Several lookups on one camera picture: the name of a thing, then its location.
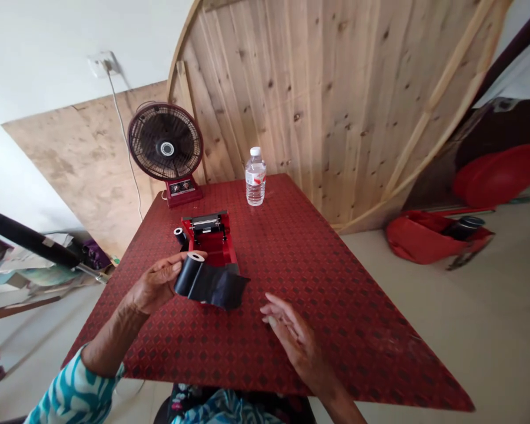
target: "plastic bottle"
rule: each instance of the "plastic bottle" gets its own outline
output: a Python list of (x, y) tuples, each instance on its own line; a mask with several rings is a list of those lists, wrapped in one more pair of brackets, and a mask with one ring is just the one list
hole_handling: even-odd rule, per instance
[(265, 198), (265, 173), (267, 166), (261, 158), (261, 147), (252, 147), (251, 159), (246, 165), (246, 197), (250, 206), (259, 206)]

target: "red tablecloth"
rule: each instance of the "red tablecloth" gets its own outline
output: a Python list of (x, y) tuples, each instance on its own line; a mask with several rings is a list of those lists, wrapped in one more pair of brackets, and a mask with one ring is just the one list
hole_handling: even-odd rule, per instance
[(172, 210), (156, 197), (65, 362), (98, 333), (145, 269), (179, 251), (173, 230), (182, 216), (226, 209), (241, 274), (251, 278), (243, 305), (225, 312), (175, 296), (142, 328), (124, 360), (126, 377), (309, 395), (261, 322), (259, 307), (271, 292), (292, 302), (314, 328), (355, 399), (474, 410), (459, 383), (288, 176), (267, 177), (260, 207), (247, 204), (244, 181), (202, 190), (202, 200)]

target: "red plastic bowl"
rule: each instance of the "red plastic bowl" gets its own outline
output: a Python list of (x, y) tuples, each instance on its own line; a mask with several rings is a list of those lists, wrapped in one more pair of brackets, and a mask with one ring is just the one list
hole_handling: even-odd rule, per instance
[(506, 203), (530, 186), (530, 144), (482, 156), (455, 176), (453, 192), (475, 208)]

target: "purple bag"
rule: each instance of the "purple bag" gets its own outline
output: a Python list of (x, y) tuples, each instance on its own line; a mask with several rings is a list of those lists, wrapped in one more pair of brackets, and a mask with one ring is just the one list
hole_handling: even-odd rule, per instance
[(112, 263), (110, 258), (104, 253), (104, 250), (100, 248), (98, 243), (96, 243), (93, 238), (85, 241), (82, 244), (82, 250), (87, 256), (87, 265), (92, 269), (99, 270), (106, 268)]

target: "hand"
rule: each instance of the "hand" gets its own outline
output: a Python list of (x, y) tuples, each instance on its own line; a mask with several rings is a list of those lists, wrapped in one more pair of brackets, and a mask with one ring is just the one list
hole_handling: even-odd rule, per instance
[(321, 400), (330, 396), (339, 381), (332, 367), (324, 360), (314, 331), (294, 310), (292, 305), (270, 293), (265, 296), (270, 303), (260, 311), (284, 347), (290, 363), (304, 384)]
[[(195, 252), (204, 258), (208, 256), (206, 252)], [(175, 295), (173, 287), (186, 258), (187, 252), (181, 252), (155, 262), (137, 280), (124, 301), (134, 310), (147, 315), (157, 311)]]

